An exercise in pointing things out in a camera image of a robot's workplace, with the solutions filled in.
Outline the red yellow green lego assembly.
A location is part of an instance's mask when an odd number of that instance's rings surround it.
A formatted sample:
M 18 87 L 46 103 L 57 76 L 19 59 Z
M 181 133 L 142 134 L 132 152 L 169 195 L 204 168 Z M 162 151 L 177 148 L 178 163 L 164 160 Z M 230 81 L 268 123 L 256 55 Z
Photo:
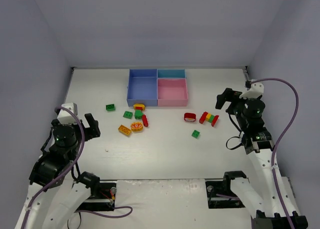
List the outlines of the red yellow green lego assembly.
M 218 122 L 218 119 L 219 119 L 219 115 L 213 115 L 205 111 L 199 118 L 199 123 L 203 124 L 204 122 L 208 122 L 211 124 L 212 127 L 214 127 Z

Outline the green curved lego brick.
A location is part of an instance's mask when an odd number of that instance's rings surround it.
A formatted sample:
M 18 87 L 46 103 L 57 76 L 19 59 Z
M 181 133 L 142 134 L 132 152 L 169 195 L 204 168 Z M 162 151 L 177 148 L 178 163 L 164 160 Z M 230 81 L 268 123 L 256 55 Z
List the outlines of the green curved lego brick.
M 126 119 L 131 119 L 133 117 L 133 113 L 131 111 L 125 111 L 123 117 Z

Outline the red round printed lego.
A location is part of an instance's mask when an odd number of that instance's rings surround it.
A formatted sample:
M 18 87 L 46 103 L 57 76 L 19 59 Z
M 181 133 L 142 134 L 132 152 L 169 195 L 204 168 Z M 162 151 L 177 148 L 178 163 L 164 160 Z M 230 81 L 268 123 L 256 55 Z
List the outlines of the red round printed lego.
M 197 116 L 196 116 L 195 113 L 186 112 L 186 113 L 184 114 L 183 119 L 184 119 L 184 121 L 186 121 L 186 122 L 192 122 L 192 123 L 193 123 L 193 122 L 196 121 Z

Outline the small green lego brick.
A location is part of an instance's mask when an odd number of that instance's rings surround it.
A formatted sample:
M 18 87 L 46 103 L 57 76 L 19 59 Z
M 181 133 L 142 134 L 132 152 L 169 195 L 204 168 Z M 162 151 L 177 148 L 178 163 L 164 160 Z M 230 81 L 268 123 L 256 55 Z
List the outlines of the small green lego brick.
M 198 139 L 200 136 L 200 132 L 198 130 L 194 130 L 191 134 L 191 136 L 195 139 Z

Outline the red lego brick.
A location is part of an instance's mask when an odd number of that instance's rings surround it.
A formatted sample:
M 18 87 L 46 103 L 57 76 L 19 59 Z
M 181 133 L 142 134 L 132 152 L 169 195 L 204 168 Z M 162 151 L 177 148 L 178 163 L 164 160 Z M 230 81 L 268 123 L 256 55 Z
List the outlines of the red lego brick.
M 142 123 L 143 123 L 144 127 L 148 127 L 149 126 L 148 119 L 147 119 L 147 116 L 145 114 L 142 116 Z

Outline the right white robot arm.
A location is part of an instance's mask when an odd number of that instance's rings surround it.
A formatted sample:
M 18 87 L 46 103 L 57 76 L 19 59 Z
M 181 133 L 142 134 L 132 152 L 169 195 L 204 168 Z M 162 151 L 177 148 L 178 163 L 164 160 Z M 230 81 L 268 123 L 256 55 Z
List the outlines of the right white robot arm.
M 231 88 L 217 96 L 216 109 L 230 103 L 226 112 L 236 118 L 240 144 L 253 164 L 261 192 L 251 186 L 242 171 L 225 172 L 225 189 L 248 210 L 254 229 L 306 229 L 307 218 L 299 214 L 283 183 L 275 144 L 262 119 L 265 104 L 261 98 L 261 94 L 249 98 Z

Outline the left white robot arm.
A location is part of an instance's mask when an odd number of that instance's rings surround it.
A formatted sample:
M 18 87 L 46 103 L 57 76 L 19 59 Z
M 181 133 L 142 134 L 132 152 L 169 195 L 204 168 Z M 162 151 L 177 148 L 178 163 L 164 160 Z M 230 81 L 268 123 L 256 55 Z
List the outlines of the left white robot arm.
M 85 142 L 101 135 L 99 122 L 92 114 L 85 114 L 88 127 L 76 115 L 60 110 L 66 116 L 54 119 L 49 131 L 49 139 L 54 139 L 52 146 L 46 149 L 49 141 L 41 147 L 41 155 L 32 168 L 26 200 L 19 219 L 17 229 L 61 229 L 76 209 L 90 196 L 95 195 L 100 186 L 100 178 L 84 171 L 74 178 L 75 187 L 66 199 L 49 212 L 51 203 L 66 174 L 78 169 L 78 159 L 84 149 Z

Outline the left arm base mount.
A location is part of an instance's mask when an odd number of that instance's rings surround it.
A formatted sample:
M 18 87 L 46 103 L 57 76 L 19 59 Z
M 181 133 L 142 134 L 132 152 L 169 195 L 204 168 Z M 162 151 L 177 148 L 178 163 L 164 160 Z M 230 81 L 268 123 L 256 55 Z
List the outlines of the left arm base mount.
M 116 181 L 101 181 L 98 191 L 86 199 L 76 210 L 92 212 L 114 211 L 117 193 L 116 188 Z

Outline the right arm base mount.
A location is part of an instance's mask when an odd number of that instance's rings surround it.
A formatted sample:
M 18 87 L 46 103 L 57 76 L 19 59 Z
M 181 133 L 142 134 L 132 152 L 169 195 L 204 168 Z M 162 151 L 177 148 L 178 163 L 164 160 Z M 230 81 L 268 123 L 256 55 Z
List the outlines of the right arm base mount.
M 222 179 L 205 180 L 207 205 L 209 209 L 241 209 L 245 205 L 233 192 L 225 189 Z

